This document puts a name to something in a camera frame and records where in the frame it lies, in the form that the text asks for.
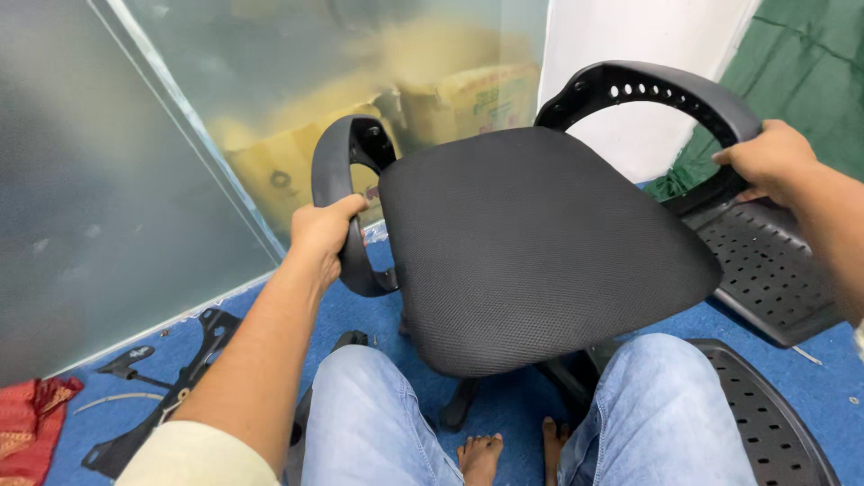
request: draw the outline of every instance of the chair armrest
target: chair armrest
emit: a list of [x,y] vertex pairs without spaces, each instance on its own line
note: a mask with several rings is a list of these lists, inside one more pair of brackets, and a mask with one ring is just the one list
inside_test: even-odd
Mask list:
[[[363,164],[380,175],[394,160],[393,143],[376,118],[352,115],[336,120],[321,135],[312,156],[314,205],[323,208],[353,192],[352,163]],[[354,293],[379,297],[398,290],[392,268],[384,272],[372,269],[357,216],[348,225],[339,260],[342,264],[339,278]]]
[[[687,113],[724,148],[756,138],[762,129],[759,117],[725,87],[680,69],[637,61],[605,61],[583,68],[543,105],[534,126],[566,131],[591,113],[631,101],[653,101]],[[746,186],[732,167],[724,166],[686,194],[662,204],[683,217],[729,201]]]

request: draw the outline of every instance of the light blue jeans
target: light blue jeans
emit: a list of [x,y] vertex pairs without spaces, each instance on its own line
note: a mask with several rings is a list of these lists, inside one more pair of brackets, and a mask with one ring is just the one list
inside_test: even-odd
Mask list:
[[[383,353],[345,346],[321,363],[312,388],[304,485],[464,484],[411,385]],[[756,480],[710,361],[685,341],[652,334],[622,346],[607,366],[588,416],[562,450],[558,484]]]

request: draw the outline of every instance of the green cloth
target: green cloth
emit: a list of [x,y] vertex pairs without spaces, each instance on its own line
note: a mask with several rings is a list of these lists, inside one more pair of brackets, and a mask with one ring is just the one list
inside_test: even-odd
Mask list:
[[[721,84],[761,118],[801,131],[820,161],[864,180],[864,2],[765,0]],[[645,190],[659,201],[686,192],[716,171],[719,149],[697,126]]]

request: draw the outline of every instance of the frosted glass panel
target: frosted glass panel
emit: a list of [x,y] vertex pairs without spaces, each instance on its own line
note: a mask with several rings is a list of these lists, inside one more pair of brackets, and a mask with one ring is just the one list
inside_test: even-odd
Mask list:
[[[544,0],[94,1],[140,30],[286,246],[335,119],[381,118],[403,155],[529,125],[537,109]],[[354,175],[372,222],[377,179]]]
[[3,1],[0,46],[0,386],[275,267],[86,2]]

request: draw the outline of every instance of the red cloth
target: red cloth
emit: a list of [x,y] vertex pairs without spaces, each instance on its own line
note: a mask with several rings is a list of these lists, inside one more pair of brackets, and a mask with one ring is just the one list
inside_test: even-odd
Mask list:
[[30,380],[0,388],[0,486],[39,486],[66,418],[77,378]]

